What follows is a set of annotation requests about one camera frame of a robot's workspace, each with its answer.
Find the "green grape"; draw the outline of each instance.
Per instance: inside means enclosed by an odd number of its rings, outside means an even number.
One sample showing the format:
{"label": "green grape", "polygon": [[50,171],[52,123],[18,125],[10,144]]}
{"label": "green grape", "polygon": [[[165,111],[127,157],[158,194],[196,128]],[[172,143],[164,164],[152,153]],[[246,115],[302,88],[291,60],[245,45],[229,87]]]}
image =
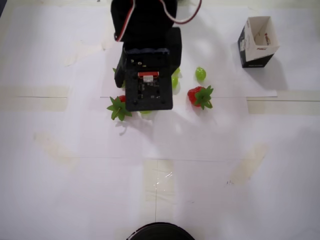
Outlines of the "green grape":
{"label": "green grape", "polygon": [[195,70],[196,79],[203,82],[206,79],[207,73],[202,67],[197,67]]}
{"label": "green grape", "polygon": [[141,114],[150,114],[152,111],[140,111]]}
{"label": "green grape", "polygon": [[177,76],[172,76],[171,77],[171,81],[172,81],[172,88],[176,89],[176,87],[178,86],[178,77]]}
{"label": "green grape", "polygon": [[176,75],[178,75],[180,73],[180,67],[178,67],[175,71],[174,71],[174,73],[172,74],[173,76],[176,76]]}

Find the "red and white cable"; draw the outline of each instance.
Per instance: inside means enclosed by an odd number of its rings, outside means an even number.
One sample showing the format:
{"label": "red and white cable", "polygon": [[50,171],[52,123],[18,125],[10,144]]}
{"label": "red and white cable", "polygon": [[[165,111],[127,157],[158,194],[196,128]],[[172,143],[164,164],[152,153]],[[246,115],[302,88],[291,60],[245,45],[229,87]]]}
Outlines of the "red and white cable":
{"label": "red and white cable", "polygon": [[131,6],[131,8],[129,9],[129,12],[127,13],[127,15],[126,15],[126,18],[125,18],[125,20],[124,20],[124,24],[123,24],[123,26],[122,26],[122,30],[121,30],[121,32],[120,32],[120,35],[116,38],[116,41],[117,41],[117,42],[120,42],[121,39],[123,38],[123,36],[124,36],[124,34],[125,34],[125,32],[126,32],[126,29],[127,29],[128,23],[129,23],[129,20],[130,20],[130,18],[131,18],[131,15],[132,15],[132,13],[134,12],[134,9],[135,9],[135,7],[136,7],[136,0],[131,0],[131,2],[132,2],[132,6]]}
{"label": "red and white cable", "polygon": [[176,18],[174,18],[173,16],[171,16],[170,13],[168,12],[164,0],[159,0],[159,1],[160,1],[160,3],[162,3],[162,5],[163,5],[163,9],[164,9],[165,14],[168,16],[168,18],[169,18],[171,21],[173,21],[173,22],[176,23],[176,24],[187,24],[187,23],[190,22],[192,19],[194,19],[194,17],[195,17],[195,16],[197,15],[197,13],[199,12],[199,9],[200,9],[201,4],[202,4],[202,0],[199,0],[198,6],[196,7],[195,12],[194,12],[190,17],[188,17],[188,18],[186,18],[186,19],[182,19],[182,20],[177,20]]}

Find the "red strawberry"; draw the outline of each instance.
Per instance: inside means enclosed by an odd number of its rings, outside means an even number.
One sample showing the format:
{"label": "red strawberry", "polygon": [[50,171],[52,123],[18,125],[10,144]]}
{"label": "red strawberry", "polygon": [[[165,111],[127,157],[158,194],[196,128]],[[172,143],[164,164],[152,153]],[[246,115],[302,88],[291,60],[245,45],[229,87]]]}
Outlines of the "red strawberry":
{"label": "red strawberry", "polygon": [[208,86],[207,88],[203,86],[197,86],[196,88],[190,89],[188,91],[188,97],[190,102],[196,106],[205,109],[205,107],[212,109],[211,94],[213,92],[213,88]]}
{"label": "red strawberry", "polygon": [[119,96],[119,99],[122,103],[125,103],[126,102],[126,96],[125,95],[122,95],[122,96]]}

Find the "white box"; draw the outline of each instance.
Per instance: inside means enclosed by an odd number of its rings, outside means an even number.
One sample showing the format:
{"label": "white box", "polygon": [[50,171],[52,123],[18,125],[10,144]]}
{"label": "white box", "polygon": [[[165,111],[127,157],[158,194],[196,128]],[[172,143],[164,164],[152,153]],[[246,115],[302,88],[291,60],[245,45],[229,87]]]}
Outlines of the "white box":
{"label": "white box", "polygon": [[249,17],[238,40],[243,68],[263,68],[279,43],[270,16]]}

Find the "masking tape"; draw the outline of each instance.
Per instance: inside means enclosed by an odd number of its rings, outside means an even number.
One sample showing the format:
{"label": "masking tape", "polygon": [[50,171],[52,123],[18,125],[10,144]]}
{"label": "masking tape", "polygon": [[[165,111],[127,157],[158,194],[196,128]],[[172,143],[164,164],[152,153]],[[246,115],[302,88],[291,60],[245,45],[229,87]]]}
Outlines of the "masking tape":
{"label": "masking tape", "polygon": [[231,173],[230,183],[236,185],[245,184],[260,166],[267,151],[268,146],[266,144],[255,144],[253,149],[246,154]]}
{"label": "masking tape", "polygon": [[[60,144],[50,133],[36,132],[33,139],[54,161],[62,165],[67,165],[69,168],[75,167],[75,154]],[[63,156],[71,157],[60,156],[58,154],[59,152],[62,152]]]}
{"label": "masking tape", "polygon": [[64,112],[67,106],[68,98],[0,98],[0,111],[8,112]]}
{"label": "masking tape", "polygon": [[247,101],[249,114],[320,116],[318,101]]}
{"label": "masking tape", "polygon": [[3,97],[33,97],[33,98],[67,98],[69,87],[63,85],[51,86],[0,86],[0,98]]}
{"label": "masking tape", "polygon": [[155,221],[172,223],[176,202],[174,162],[157,161]]}
{"label": "masking tape", "polygon": [[278,96],[272,97],[247,97],[248,101],[309,101],[320,102],[320,91],[276,91]]}
{"label": "masking tape", "polygon": [[144,201],[156,201],[157,160],[146,159],[143,162],[143,184],[145,191]]}
{"label": "masking tape", "polygon": [[107,42],[102,42],[97,45],[86,45],[82,42],[76,43],[76,54],[68,56],[64,60],[64,65],[66,67],[75,64],[77,61],[84,59],[92,54],[98,53],[100,51],[104,51],[109,45]]}

